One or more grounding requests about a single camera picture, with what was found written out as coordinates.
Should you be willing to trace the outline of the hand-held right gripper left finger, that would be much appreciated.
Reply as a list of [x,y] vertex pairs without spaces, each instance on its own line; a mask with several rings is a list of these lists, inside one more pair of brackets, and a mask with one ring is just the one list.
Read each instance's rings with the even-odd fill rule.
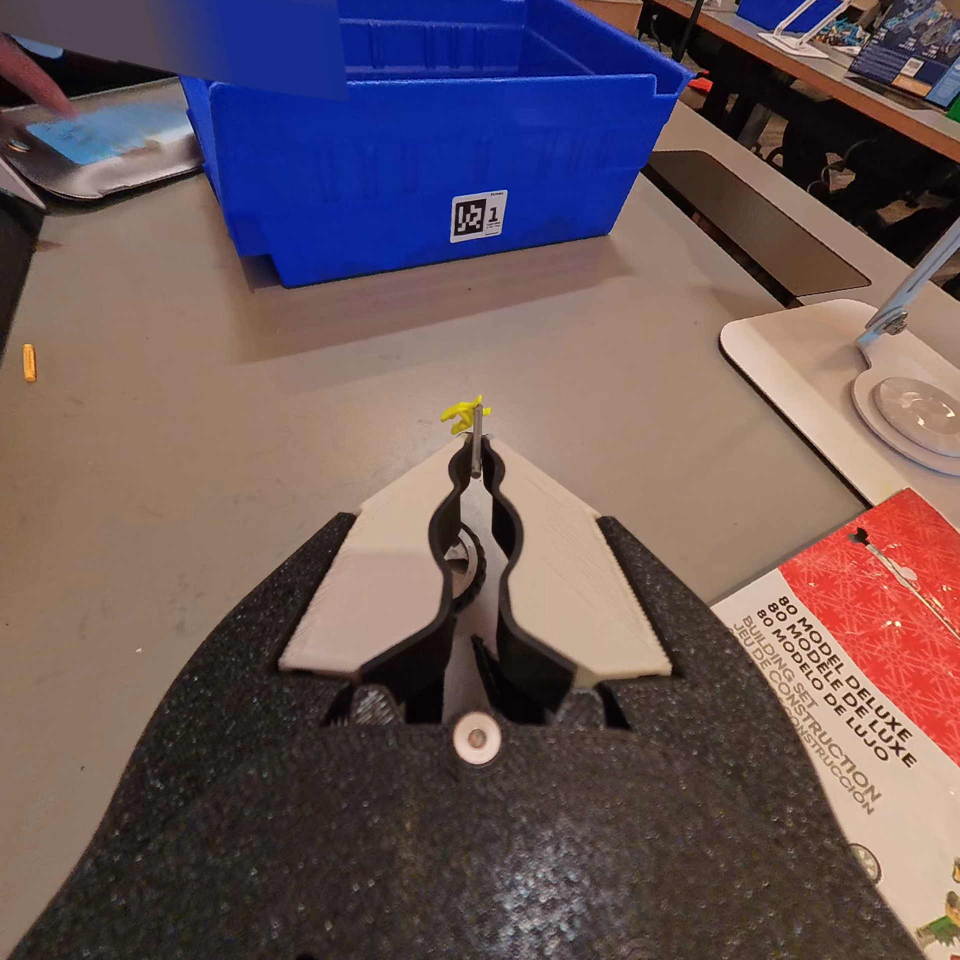
[[438,724],[456,614],[445,554],[472,482],[455,439],[368,498],[279,656],[279,671],[385,688],[410,724]]

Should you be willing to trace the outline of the wood-edged grey table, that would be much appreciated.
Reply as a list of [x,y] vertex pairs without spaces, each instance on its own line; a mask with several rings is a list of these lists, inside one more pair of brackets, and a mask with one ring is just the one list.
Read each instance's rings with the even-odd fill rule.
[[815,45],[825,58],[796,55],[761,39],[761,31],[735,13],[706,7],[698,26],[757,58],[775,71],[807,84],[919,145],[959,162],[959,123],[945,110],[899,87],[888,87],[850,73],[831,48]]

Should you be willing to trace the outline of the grey rod with yellow connector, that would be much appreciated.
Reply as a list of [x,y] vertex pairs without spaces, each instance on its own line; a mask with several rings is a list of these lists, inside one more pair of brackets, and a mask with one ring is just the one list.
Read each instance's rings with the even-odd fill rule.
[[492,412],[485,407],[483,395],[478,394],[474,400],[457,402],[444,409],[439,419],[442,423],[450,423],[450,432],[457,436],[467,434],[470,450],[470,475],[472,479],[482,476],[482,443],[484,417]]

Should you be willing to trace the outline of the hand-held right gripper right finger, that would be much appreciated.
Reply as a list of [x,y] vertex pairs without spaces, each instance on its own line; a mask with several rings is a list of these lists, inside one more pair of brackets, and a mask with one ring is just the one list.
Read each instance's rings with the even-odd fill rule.
[[506,559],[495,653],[478,643],[490,706],[516,724],[629,728],[609,684],[673,665],[606,517],[501,440],[483,439],[482,470]]

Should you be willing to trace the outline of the dark blue printed box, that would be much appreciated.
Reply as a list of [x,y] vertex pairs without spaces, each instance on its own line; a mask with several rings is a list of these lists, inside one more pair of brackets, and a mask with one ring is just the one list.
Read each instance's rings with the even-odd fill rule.
[[895,1],[849,72],[948,109],[958,97],[959,18],[948,2]]

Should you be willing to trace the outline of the blue plastic bin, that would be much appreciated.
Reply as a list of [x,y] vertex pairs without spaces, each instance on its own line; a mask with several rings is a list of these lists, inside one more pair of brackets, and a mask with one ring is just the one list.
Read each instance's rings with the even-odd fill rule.
[[182,77],[242,258],[287,287],[608,234],[690,70],[572,2],[342,2],[347,98]]

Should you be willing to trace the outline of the grey toy wheel black tire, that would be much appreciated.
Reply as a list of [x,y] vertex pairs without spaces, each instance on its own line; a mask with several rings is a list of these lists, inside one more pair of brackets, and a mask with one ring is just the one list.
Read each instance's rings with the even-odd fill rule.
[[480,594],[487,576],[487,560],[481,540],[466,524],[444,554],[444,562],[451,573],[451,609],[460,615]]

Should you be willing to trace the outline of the K'nex building set booklet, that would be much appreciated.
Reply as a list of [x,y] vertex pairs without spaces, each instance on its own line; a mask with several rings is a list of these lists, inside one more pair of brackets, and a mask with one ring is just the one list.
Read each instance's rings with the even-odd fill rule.
[[712,608],[924,958],[959,954],[959,535],[914,490]]

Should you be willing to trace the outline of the blue card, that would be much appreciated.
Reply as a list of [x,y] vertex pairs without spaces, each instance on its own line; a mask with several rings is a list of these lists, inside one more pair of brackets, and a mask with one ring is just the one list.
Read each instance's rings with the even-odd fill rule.
[[68,161],[88,165],[172,144],[193,129],[185,109],[137,102],[105,106],[74,119],[31,123],[26,131]]

